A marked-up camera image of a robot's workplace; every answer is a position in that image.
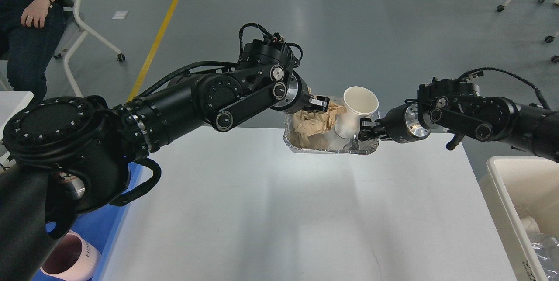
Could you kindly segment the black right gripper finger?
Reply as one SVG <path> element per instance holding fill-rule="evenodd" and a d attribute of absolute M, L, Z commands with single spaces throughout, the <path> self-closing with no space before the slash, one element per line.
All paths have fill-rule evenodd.
<path fill-rule="evenodd" d="M 361 118 L 358 140 L 364 142 L 366 140 L 383 138 L 387 138 L 387 132 L 380 118 L 376 120 L 372 118 Z"/>

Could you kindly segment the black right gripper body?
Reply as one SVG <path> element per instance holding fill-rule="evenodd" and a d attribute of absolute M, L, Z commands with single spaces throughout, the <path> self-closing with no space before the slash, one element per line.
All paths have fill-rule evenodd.
<path fill-rule="evenodd" d="M 402 104 L 391 109 L 380 119 L 380 126 L 384 131 L 379 139 L 400 144 L 425 140 L 431 134 L 431 130 L 423 127 L 419 121 L 417 103 Z"/>

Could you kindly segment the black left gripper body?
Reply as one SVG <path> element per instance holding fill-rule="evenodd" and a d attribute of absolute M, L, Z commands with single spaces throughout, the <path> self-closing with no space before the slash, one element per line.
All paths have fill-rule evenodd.
<path fill-rule="evenodd" d="M 270 107 L 271 110 L 283 112 L 290 115 L 298 111 L 311 111 L 313 106 L 310 103 L 311 94 L 305 81 L 300 75 L 293 71 L 287 84 L 287 93 L 283 100 Z"/>

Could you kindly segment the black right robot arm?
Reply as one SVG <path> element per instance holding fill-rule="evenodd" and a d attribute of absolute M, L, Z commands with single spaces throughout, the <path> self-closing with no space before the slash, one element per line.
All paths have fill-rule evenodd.
<path fill-rule="evenodd" d="M 433 78 L 421 84 L 417 97 L 405 100 L 375 121 L 362 118 L 358 140 L 383 139 L 397 143 L 425 140 L 432 130 L 447 129 L 453 138 L 446 144 L 453 150 L 463 138 L 480 142 L 503 142 L 511 148 L 557 162 L 559 114 L 553 111 L 541 91 L 524 78 L 519 80 L 535 90 L 538 104 L 518 104 L 504 97 L 482 97 L 473 79 L 483 76 L 486 67 L 469 70 L 456 79 Z"/>

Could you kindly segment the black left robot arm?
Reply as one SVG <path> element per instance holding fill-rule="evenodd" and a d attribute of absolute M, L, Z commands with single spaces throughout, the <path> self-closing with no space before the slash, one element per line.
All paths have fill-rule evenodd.
<path fill-rule="evenodd" d="M 160 166 L 148 158 L 204 124 L 225 133 L 271 108 L 326 112 L 296 73 L 301 58 L 279 33 L 239 46 L 237 62 L 201 61 L 164 76 L 113 108 L 100 96 L 55 97 L 10 118 L 2 144 L 15 164 L 1 174 L 1 279 L 28 281 L 79 215 L 148 193 Z"/>

